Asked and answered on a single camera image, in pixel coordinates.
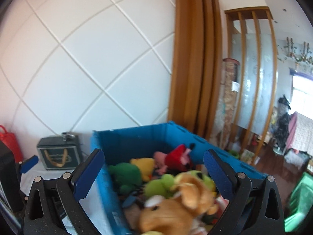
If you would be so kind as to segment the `black gift bag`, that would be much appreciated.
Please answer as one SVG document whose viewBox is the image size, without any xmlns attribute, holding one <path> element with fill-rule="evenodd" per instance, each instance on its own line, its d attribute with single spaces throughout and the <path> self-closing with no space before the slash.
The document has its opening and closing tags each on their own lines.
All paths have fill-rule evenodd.
<svg viewBox="0 0 313 235">
<path fill-rule="evenodd" d="M 46 170 L 71 170 L 83 161 L 78 136 L 69 133 L 41 138 L 37 151 Z"/>
</svg>

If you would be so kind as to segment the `brown bear plush toy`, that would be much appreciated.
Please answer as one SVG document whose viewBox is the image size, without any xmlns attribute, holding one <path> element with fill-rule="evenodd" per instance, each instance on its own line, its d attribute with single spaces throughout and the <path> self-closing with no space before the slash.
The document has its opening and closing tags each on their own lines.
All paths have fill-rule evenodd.
<svg viewBox="0 0 313 235">
<path fill-rule="evenodd" d="M 219 210 L 215 190 L 190 172 L 177 175 L 171 190 L 169 199 L 153 196 L 145 202 L 138 221 L 141 234 L 206 234 L 201 218 Z"/>
</svg>

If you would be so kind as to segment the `red bear-shaped bag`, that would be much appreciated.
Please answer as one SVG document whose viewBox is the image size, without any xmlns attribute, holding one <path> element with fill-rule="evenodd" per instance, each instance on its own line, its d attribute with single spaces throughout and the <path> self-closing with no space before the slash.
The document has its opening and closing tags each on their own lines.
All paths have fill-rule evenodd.
<svg viewBox="0 0 313 235">
<path fill-rule="evenodd" d="M 14 133 L 10 133 L 3 125 L 0 125 L 1 141 L 12 151 L 16 163 L 23 161 L 23 154 Z"/>
</svg>

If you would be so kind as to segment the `green frog plush toy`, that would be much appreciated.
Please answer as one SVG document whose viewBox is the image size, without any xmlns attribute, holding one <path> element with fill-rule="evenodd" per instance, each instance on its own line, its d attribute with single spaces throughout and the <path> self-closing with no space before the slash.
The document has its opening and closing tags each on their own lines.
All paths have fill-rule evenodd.
<svg viewBox="0 0 313 235">
<path fill-rule="evenodd" d="M 195 177 L 198 177 L 200 180 L 204 182 L 206 187 L 210 189 L 212 192 L 216 192 L 215 183 L 213 180 L 204 174 L 201 171 L 191 170 L 187 172 Z M 164 198 L 170 198 L 174 195 L 174 191 L 171 190 L 171 187 L 174 185 L 175 177 L 171 174 L 164 174 L 159 179 L 154 179 L 149 181 L 143 190 L 143 194 L 146 199 L 151 198 L 152 196 L 163 196 Z"/>
</svg>

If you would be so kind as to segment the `yellow green duck plush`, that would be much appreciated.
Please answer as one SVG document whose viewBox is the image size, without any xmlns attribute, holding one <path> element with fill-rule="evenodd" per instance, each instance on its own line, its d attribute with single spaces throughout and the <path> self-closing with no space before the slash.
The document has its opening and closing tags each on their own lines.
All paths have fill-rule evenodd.
<svg viewBox="0 0 313 235">
<path fill-rule="evenodd" d="M 153 158 L 131 159 L 108 167 L 113 185 L 120 195 L 139 189 L 152 179 L 155 161 Z"/>
</svg>

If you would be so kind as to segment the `wooden glass partition screen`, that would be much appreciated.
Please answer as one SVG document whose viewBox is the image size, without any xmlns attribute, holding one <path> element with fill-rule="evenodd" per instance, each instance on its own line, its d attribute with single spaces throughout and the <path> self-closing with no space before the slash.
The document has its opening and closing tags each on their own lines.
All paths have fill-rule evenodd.
<svg viewBox="0 0 313 235">
<path fill-rule="evenodd" d="M 228 56 L 233 70 L 232 116 L 227 148 L 254 165 L 270 126 L 277 86 L 277 47 L 269 7 L 225 11 Z"/>
</svg>

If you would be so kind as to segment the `red pink plush toy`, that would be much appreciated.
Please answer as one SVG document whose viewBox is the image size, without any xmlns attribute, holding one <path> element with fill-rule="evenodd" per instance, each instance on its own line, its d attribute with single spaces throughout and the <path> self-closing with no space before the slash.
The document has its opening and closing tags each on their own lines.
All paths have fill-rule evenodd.
<svg viewBox="0 0 313 235">
<path fill-rule="evenodd" d="M 168 154 L 155 152 L 153 154 L 155 172 L 162 176 L 168 171 L 189 171 L 194 166 L 190 157 L 194 147 L 195 143 L 191 143 L 189 146 L 181 144 Z"/>
</svg>

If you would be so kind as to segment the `blue plastic storage crate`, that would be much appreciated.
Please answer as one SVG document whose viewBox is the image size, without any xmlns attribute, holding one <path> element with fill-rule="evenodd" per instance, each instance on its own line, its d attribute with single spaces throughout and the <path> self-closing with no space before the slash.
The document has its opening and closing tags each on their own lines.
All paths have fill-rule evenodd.
<svg viewBox="0 0 313 235">
<path fill-rule="evenodd" d="M 266 174 L 235 159 L 225 150 L 210 144 L 173 121 L 141 127 L 94 131 L 91 147 L 101 149 L 105 157 L 105 164 L 97 176 L 97 184 L 102 206 L 113 234 L 132 234 L 132 232 L 121 210 L 117 190 L 113 186 L 108 167 L 134 158 L 151 158 L 157 151 L 169 153 L 181 144 L 186 146 L 195 144 L 191 152 L 191 160 L 195 165 L 203 164 L 204 152 L 213 149 L 224 162 L 231 165 L 235 172 L 243 172 L 250 179 L 266 178 Z"/>
</svg>

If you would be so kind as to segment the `rolled patterned carpet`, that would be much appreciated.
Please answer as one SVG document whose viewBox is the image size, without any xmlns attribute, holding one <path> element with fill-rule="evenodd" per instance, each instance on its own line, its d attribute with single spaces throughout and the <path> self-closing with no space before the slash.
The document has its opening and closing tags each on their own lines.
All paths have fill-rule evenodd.
<svg viewBox="0 0 313 235">
<path fill-rule="evenodd" d="M 237 93 L 240 87 L 238 83 L 239 67 L 240 63 L 233 58 L 223 60 L 218 106 L 210 138 L 220 149 L 226 148 L 230 138 Z"/>
</svg>

